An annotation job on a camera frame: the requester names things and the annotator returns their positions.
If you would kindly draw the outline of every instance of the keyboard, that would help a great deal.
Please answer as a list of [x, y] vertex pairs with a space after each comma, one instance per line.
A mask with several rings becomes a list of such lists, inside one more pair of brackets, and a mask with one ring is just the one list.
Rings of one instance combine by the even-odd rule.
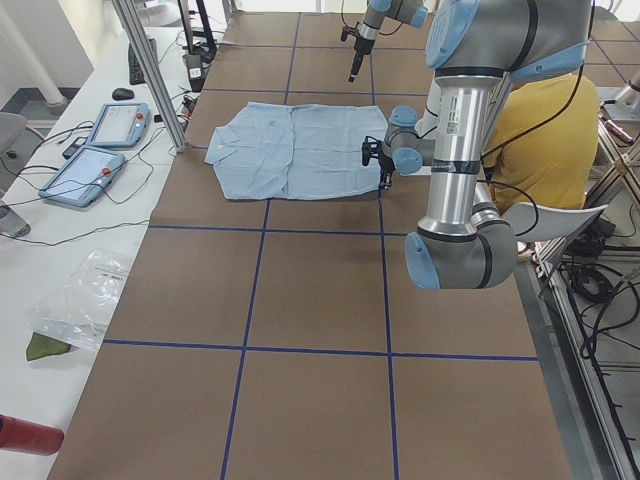
[[[151, 50], [153, 54], [156, 56], [156, 60], [158, 59], [158, 49], [156, 48], [156, 40], [155, 38], [149, 38], [149, 45], [151, 46]], [[138, 58], [133, 51], [133, 47], [129, 44], [129, 85], [140, 85], [141, 83], [146, 83], [144, 79], [144, 73], [142, 72], [142, 67], [138, 62]]]

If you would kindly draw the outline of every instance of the yellow fabric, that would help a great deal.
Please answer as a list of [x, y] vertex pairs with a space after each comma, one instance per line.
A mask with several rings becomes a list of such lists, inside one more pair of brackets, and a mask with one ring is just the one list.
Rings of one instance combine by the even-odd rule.
[[[486, 151], [557, 113], [569, 99], [577, 76], [530, 83], [513, 91]], [[595, 85], [582, 77], [571, 105], [559, 117], [484, 159], [492, 180], [526, 191], [536, 203], [578, 209], [598, 145], [600, 100]], [[498, 209], [505, 212], [527, 198], [513, 189], [492, 186]]]

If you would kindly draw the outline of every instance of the dark green cloth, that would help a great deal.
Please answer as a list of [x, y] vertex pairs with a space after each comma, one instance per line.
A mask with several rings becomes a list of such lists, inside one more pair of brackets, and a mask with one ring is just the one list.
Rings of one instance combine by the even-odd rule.
[[71, 350], [71, 345], [34, 332], [29, 346], [27, 346], [27, 361], [30, 362], [50, 355], [62, 355], [69, 350]]

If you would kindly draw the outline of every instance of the plastic bag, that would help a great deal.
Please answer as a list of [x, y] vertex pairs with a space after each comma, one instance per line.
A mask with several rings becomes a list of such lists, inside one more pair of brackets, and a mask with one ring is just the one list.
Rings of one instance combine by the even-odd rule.
[[132, 264], [125, 255], [91, 252], [67, 283], [35, 307], [29, 326], [75, 347], [98, 350]]

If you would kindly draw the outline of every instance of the light blue towel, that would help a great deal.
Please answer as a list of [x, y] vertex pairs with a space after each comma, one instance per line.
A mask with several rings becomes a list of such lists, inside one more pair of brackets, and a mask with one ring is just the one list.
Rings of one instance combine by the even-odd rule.
[[362, 166], [362, 142], [386, 129], [378, 107], [249, 103], [216, 129], [205, 162], [231, 200], [360, 195], [380, 181], [377, 162]]

